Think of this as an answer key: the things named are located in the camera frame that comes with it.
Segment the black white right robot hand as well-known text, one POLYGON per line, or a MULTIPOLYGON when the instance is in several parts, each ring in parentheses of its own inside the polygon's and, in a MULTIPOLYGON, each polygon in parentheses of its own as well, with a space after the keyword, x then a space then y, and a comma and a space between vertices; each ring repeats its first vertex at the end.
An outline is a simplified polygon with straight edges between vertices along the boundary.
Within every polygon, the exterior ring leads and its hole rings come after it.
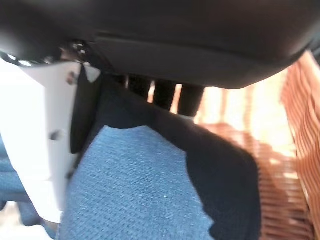
POLYGON ((281 71, 320 28, 317 0, 3 0, 0 50, 21 61, 93 60, 113 72, 242 88, 281 71))

